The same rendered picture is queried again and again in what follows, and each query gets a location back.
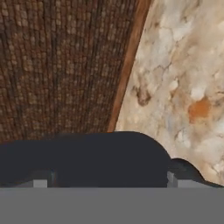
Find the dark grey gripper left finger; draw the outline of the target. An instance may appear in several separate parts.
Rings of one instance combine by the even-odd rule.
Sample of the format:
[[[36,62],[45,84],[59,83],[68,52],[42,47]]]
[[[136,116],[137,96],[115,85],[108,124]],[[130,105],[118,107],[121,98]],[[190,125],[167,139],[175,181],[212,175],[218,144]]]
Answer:
[[[24,180],[0,184],[0,188],[48,188],[57,185],[57,175],[54,171],[35,171]]]

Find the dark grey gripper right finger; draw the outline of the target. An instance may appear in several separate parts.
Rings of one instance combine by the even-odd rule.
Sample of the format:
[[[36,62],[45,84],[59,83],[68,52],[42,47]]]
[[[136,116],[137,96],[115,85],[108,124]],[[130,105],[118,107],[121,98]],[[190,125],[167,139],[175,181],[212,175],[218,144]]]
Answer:
[[[223,185],[205,180],[193,164],[182,158],[171,159],[167,178],[170,188],[223,188]]]

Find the black stand mixer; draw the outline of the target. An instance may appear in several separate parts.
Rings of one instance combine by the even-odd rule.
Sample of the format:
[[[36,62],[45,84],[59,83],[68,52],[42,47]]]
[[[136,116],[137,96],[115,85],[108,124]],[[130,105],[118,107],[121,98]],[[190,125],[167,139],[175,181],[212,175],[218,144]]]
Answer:
[[[59,187],[165,187],[164,147],[134,131],[56,136],[0,144],[0,186],[49,172]]]

